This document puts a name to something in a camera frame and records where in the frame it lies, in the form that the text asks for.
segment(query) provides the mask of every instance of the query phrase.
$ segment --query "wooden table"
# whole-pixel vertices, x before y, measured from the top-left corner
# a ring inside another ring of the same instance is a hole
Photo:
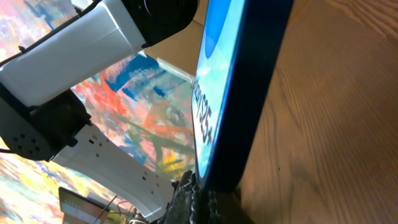
[[[398,1],[300,0],[241,181],[256,223],[398,223]]]

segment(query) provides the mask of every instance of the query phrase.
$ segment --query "colorful painting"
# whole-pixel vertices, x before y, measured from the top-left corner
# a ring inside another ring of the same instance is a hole
[[[0,60],[74,15],[74,5],[67,0],[0,0]],[[170,179],[194,168],[192,84],[160,68],[153,58],[131,56],[72,90],[92,122],[141,164]],[[7,146],[0,141],[0,148]],[[59,186],[81,195],[114,197],[74,170],[12,154],[0,154],[0,185],[0,223],[61,223]]]

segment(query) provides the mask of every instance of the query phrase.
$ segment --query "small screen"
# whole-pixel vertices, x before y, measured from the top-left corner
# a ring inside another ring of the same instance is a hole
[[[197,172],[200,177],[206,174],[223,118],[244,2],[209,0],[192,96]]]
[[[59,188],[59,197],[61,211],[64,213],[63,224],[102,224],[108,216],[109,210],[105,210],[98,217],[104,209],[103,206],[70,190]]]

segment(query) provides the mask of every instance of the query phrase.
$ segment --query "electronic device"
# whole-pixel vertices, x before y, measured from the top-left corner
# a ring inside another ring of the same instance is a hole
[[[0,136],[11,152],[94,179],[159,219],[175,188],[113,144],[69,89],[181,31],[197,0],[94,0],[20,53],[0,62]]]
[[[60,208],[64,213],[63,224],[103,224],[109,209],[94,201],[60,187]]]
[[[202,189],[241,179],[292,2],[209,0],[192,96]]]

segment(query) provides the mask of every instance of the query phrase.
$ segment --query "white plastic housing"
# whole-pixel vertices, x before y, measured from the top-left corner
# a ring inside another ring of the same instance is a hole
[[[26,106],[142,50],[145,40],[121,0],[104,0],[36,48],[0,68],[0,82]]]
[[[149,221],[160,218],[174,187],[113,144],[100,129],[86,125],[75,147],[65,147],[52,160],[81,172],[134,205]]]

